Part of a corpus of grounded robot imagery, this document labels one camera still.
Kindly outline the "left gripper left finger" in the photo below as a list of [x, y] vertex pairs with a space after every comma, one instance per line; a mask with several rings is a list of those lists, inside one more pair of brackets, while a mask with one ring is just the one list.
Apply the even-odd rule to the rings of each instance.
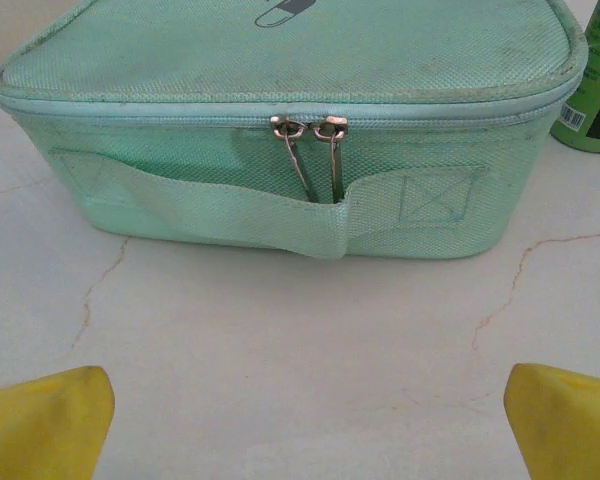
[[90, 479], [114, 409], [100, 366], [0, 389], [0, 479]]

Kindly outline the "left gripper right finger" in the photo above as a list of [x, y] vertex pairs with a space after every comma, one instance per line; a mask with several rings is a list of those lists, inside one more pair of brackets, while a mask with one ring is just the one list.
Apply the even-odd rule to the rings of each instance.
[[518, 363], [503, 403], [530, 478], [600, 479], [600, 378]]

